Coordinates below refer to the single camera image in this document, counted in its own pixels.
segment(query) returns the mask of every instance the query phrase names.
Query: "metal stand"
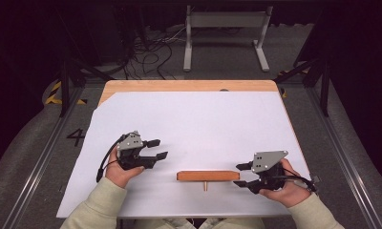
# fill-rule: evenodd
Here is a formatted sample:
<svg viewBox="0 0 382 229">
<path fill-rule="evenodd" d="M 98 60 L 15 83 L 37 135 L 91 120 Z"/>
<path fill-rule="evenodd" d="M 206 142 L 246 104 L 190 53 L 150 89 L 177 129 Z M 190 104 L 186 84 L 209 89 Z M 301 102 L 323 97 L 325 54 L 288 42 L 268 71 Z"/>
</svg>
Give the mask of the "metal stand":
<svg viewBox="0 0 382 229">
<path fill-rule="evenodd" d="M 297 66 L 289 72 L 280 72 L 280 76 L 273 79 L 275 83 L 281 83 L 292 76 L 309 69 L 308 74 L 302 80 L 304 86 L 313 88 L 316 82 L 322 77 L 322 88 L 321 88 L 321 98 L 320 98 L 320 107 L 324 116 L 329 116 L 328 114 L 328 96 L 329 96 L 329 64 L 327 60 L 313 59 L 300 66 Z"/>
<path fill-rule="evenodd" d="M 72 80 L 75 87 L 84 87 L 86 84 L 86 79 L 80 69 L 85 69 L 93 75 L 104 79 L 105 81 L 114 80 L 111 76 L 100 72 L 99 70 L 87 65 L 86 63 L 66 57 L 61 65 L 61 75 L 60 81 L 62 84 L 62 111 L 60 112 L 60 117 L 63 117 L 66 111 L 70 107 L 70 93 L 69 85 L 70 80 Z"/>
<path fill-rule="evenodd" d="M 266 11 L 253 12 L 193 12 L 187 6 L 186 32 L 187 39 L 185 44 L 184 71 L 191 71 L 192 40 L 191 28 L 208 27 L 232 27 L 232 28 L 261 28 L 258 40 L 253 40 L 254 49 L 259 57 L 263 72 L 268 72 L 269 67 L 263 52 L 263 42 L 265 33 L 271 17 L 272 7 L 267 7 Z"/>
</svg>

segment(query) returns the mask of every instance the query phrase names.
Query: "metal frame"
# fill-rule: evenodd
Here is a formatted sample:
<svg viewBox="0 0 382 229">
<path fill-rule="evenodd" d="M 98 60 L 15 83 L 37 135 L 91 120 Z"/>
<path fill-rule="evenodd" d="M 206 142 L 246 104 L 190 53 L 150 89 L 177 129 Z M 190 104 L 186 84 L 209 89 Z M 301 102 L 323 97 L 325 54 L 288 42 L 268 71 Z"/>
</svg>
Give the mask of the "metal frame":
<svg viewBox="0 0 382 229">
<path fill-rule="evenodd" d="M 79 99 L 82 91 L 82 88 L 74 88 L 73 95 L 71 96 L 70 101 L 70 103 L 73 104 L 73 106 L 68 107 L 68 110 L 66 111 L 63 117 L 59 117 L 59 120 L 54 126 L 52 134 L 48 139 L 45 148 L 43 149 L 30 176 L 27 179 L 27 182 L 25 183 L 23 190 L 21 191 L 18 197 L 18 200 L 15 202 L 9 216 L 7 217 L 6 222 L 3 225 L 4 229 L 17 228 L 18 222 L 22 218 L 25 210 L 27 209 L 28 204 L 30 203 L 31 198 L 36 190 L 36 187 L 38 186 L 39 181 L 45 173 L 46 167 L 48 166 L 48 163 L 52 158 L 54 144 L 58 140 L 64 126 L 66 125 L 67 120 L 69 119 L 69 116 L 74 109 L 75 102 Z"/>
<path fill-rule="evenodd" d="M 250 12 L 193 12 L 191 6 L 187 6 L 186 18 L 186 44 L 184 54 L 184 71 L 191 71 L 192 39 L 191 28 L 207 27 L 233 27 L 233 28 L 260 28 L 260 37 L 253 40 L 254 49 L 259 58 L 263 72 L 268 72 L 269 67 L 263 52 L 263 43 L 269 19 L 271 18 L 272 7 L 267 7 L 266 11 Z"/>
<path fill-rule="evenodd" d="M 282 71 L 280 75 L 273 79 L 277 84 L 286 81 L 292 76 L 300 73 L 301 71 L 308 70 L 308 74 L 303 79 L 304 86 L 313 88 L 316 85 L 316 82 L 322 77 L 322 90 L 320 98 L 320 107 L 322 109 L 324 116 L 329 116 L 328 114 L 328 97 L 329 97 L 329 75 L 330 75 L 330 66 L 327 60 L 323 59 L 313 59 L 308 62 L 301 64 L 300 66 L 292 69 L 289 72 Z"/>
<path fill-rule="evenodd" d="M 337 158 L 337 161 L 342 168 L 346 180 L 352 190 L 352 193 L 355 199 L 358 202 L 358 205 L 361 209 L 361 212 L 364 215 L 364 218 L 370 228 L 382 228 L 382 220 L 378 216 L 375 208 L 370 199 L 370 195 L 364 185 L 363 180 L 355 169 L 354 164 L 352 163 L 349 155 L 344 150 L 342 143 L 337 136 L 336 131 L 334 130 L 333 124 L 331 121 L 323 115 L 323 110 L 317 104 L 319 103 L 319 96 L 315 92 L 315 89 L 307 89 L 308 97 L 316 110 L 316 113 L 321 118 L 324 128 L 328 132 L 329 138 L 334 147 L 334 155 Z"/>
</svg>

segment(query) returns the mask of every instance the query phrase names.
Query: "beige sleeve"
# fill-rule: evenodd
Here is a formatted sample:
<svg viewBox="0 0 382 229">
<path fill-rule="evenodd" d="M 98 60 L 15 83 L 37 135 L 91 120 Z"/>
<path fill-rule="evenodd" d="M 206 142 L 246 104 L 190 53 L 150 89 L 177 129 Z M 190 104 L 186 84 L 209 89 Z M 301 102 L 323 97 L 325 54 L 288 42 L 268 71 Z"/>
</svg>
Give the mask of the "beige sleeve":
<svg viewBox="0 0 382 229">
<path fill-rule="evenodd" d="M 340 229 L 344 228 L 334 219 L 331 211 L 312 193 L 303 202 L 288 208 L 298 229 Z"/>
<path fill-rule="evenodd" d="M 116 228 L 117 214 L 126 190 L 103 177 L 89 197 L 81 202 L 61 228 Z"/>
</svg>

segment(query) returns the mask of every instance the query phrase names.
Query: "white sheet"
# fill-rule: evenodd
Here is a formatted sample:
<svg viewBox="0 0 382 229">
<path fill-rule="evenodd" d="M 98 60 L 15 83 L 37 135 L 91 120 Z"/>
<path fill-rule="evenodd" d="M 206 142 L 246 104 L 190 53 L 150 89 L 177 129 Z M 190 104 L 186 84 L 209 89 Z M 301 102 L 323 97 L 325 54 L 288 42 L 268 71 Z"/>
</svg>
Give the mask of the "white sheet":
<svg viewBox="0 0 382 229">
<path fill-rule="evenodd" d="M 111 145 L 137 130 L 160 146 L 142 156 L 168 151 L 165 160 L 127 185 L 122 218 L 280 216 L 280 203 L 253 195 L 233 182 L 176 181 L 184 170 L 233 170 L 255 152 L 287 150 L 301 176 L 308 167 L 277 92 L 117 93 L 98 107 L 57 213 L 66 218 L 96 186 L 96 172 Z M 258 176 L 241 172 L 241 179 Z"/>
</svg>

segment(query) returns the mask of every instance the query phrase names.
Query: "small wooden block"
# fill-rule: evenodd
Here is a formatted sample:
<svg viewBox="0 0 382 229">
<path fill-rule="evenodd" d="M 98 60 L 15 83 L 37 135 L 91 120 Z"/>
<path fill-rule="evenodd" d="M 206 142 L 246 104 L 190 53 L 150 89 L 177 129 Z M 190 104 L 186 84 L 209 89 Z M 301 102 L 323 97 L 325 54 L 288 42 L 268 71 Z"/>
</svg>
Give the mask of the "small wooden block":
<svg viewBox="0 0 382 229">
<path fill-rule="evenodd" d="M 234 171 L 180 171 L 177 180 L 183 181 L 229 181 L 240 179 Z"/>
</svg>

